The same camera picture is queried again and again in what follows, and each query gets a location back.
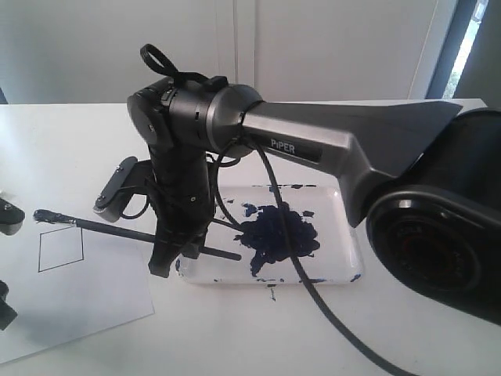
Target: white plastic tray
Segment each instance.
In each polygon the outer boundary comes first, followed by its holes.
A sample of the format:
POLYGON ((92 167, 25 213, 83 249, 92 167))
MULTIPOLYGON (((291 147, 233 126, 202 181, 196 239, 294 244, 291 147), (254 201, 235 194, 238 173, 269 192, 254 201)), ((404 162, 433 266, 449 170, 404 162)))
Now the white plastic tray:
MULTIPOLYGON (((221 187, 220 191, 225 206, 238 222, 253 222, 247 224, 249 228, 263 223, 260 235, 239 239, 241 232, 212 223, 206 246, 238 253, 242 259, 237 262, 200 255, 193 260, 181 256, 176 262, 179 276, 195 284, 299 284, 300 278, 288 257, 269 263, 276 259, 277 250, 278 256, 283 255, 280 246, 269 247, 270 243, 282 241, 276 209, 269 207, 276 206, 270 187, 221 187), (259 248, 261 253, 249 246, 259 248)), ((322 284, 346 284, 360 278, 362 262, 355 232, 348 225, 339 191, 328 186, 293 185, 281 186, 280 192, 290 210, 297 213, 290 214, 289 224, 293 222, 293 237, 297 237, 298 244, 301 242, 297 249, 310 279, 322 284)), ((220 208, 215 218, 227 220, 220 208)))

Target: white wall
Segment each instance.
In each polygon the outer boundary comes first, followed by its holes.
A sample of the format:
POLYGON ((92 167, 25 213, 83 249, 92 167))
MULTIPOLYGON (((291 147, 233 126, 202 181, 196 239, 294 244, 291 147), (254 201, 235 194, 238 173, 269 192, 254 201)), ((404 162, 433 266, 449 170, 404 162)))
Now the white wall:
POLYGON ((424 97, 456 0, 4 0, 10 103, 124 102, 158 79, 153 43, 185 71, 266 100, 424 97))

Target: robotic arm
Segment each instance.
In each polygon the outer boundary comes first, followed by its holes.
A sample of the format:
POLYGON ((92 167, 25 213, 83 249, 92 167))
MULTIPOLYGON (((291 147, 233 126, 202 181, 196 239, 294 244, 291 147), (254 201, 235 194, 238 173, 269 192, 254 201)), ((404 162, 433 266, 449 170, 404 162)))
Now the robotic arm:
MULTIPOLYGON (((461 106, 441 101, 266 103, 253 88, 229 85, 225 77, 179 72, 151 45, 142 57, 167 76, 128 98, 150 150, 146 191, 157 237, 168 239, 155 243, 152 273, 165 277, 180 252, 196 258, 204 243, 217 186, 206 152, 220 154, 220 162, 258 146, 336 176, 348 222, 355 227, 366 218, 377 257, 405 285, 501 324, 500 112, 457 116, 461 106)), ((114 204, 124 180, 114 185, 95 206, 111 221, 130 199, 114 204)))

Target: white paper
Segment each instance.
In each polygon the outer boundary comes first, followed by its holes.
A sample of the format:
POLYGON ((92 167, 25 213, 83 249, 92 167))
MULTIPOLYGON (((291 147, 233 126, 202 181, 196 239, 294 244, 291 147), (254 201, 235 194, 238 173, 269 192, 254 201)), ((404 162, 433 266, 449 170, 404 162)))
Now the white paper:
POLYGON ((18 313, 0 332, 0 363, 153 313, 136 240, 24 225, 0 242, 0 279, 18 313))

